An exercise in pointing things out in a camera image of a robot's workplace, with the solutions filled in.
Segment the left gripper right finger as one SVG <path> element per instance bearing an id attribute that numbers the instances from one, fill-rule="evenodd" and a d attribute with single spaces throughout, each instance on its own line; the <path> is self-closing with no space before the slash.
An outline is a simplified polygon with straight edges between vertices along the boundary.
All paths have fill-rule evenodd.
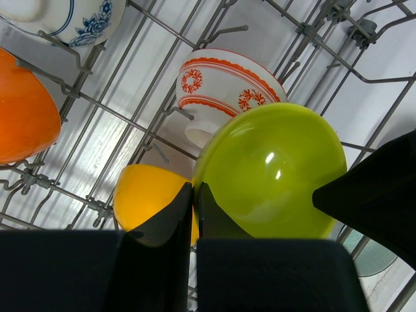
<path id="1" fill-rule="evenodd" d="M 207 183 L 198 192 L 199 311 L 368 311 L 354 262 L 332 240 L 213 236 L 230 219 Z"/>

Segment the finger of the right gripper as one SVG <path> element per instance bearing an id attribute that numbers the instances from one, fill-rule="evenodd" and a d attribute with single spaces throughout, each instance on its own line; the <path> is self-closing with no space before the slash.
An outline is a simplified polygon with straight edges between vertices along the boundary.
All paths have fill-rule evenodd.
<path id="1" fill-rule="evenodd" d="M 313 192 L 313 205 L 415 266 L 415 131 Z"/>

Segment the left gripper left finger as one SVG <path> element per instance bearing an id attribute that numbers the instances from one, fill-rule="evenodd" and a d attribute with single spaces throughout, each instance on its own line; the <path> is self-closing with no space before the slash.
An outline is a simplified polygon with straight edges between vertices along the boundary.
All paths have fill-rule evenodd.
<path id="1" fill-rule="evenodd" d="M 192 187 L 132 231 L 1 232 L 2 311 L 185 311 Z"/>

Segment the yellow-orange bowl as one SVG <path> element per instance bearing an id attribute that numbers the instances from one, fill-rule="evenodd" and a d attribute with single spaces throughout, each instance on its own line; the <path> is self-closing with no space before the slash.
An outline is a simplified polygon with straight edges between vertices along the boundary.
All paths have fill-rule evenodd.
<path id="1" fill-rule="evenodd" d="M 117 222 L 125 231 L 135 229 L 154 217 L 178 195 L 190 180 L 148 164 L 126 166 L 116 184 L 113 211 Z"/>

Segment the lime green bowl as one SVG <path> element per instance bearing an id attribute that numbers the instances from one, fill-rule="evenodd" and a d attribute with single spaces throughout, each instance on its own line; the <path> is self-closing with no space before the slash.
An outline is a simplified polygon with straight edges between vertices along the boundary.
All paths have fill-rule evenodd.
<path id="1" fill-rule="evenodd" d="M 313 192 L 347 171 L 332 126 L 293 103 L 244 112 L 201 151 L 192 184 L 207 184 L 218 206 L 255 238 L 325 239 L 335 220 L 313 206 Z"/>

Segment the grey wire dish rack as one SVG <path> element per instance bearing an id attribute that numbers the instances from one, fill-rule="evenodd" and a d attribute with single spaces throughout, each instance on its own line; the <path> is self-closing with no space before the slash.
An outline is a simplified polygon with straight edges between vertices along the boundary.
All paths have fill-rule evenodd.
<path id="1" fill-rule="evenodd" d="M 113 211 L 122 170 L 164 168 L 192 187 L 187 305 L 198 306 L 202 210 L 192 179 L 204 147 L 185 136 L 194 117 L 177 106 L 176 79 L 199 49 L 236 52 L 270 71 L 287 95 L 277 103 L 332 126 L 346 173 L 415 131 L 414 1 L 126 2 L 109 39 L 86 47 L 44 31 L 46 43 L 37 42 L 1 20 L 1 50 L 39 79 L 61 120 L 53 145 L 1 164 L 1 232 L 125 231 Z"/>

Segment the orange bowl white inside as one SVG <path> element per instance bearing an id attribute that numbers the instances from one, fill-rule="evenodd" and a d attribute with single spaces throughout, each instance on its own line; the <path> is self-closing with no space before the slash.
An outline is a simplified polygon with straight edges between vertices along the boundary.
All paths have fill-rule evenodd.
<path id="1" fill-rule="evenodd" d="M 47 89 L 16 58 L 1 50 L 1 164 L 31 157 L 53 145 L 60 114 Z"/>

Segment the orange white patterned bowl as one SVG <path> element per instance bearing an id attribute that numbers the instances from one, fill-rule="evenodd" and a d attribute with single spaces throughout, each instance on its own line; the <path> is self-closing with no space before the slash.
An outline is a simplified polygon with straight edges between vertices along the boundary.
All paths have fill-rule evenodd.
<path id="1" fill-rule="evenodd" d="M 179 109 L 194 117 L 185 136 L 199 148 L 237 115 L 287 101 L 282 85 L 264 66 L 239 53 L 214 48 L 185 57 L 175 91 Z"/>

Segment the blue floral bowl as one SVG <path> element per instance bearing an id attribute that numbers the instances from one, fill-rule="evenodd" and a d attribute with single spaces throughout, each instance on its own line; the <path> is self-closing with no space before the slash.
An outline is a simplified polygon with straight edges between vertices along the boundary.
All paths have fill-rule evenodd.
<path id="1" fill-rule="evenodd" d="M 54 0 L 1 1 L 1 20 L 22 35 L 46 43 L 47 35 L 68 47 L 100 44 L 116 31 L 126 1 Z"/>

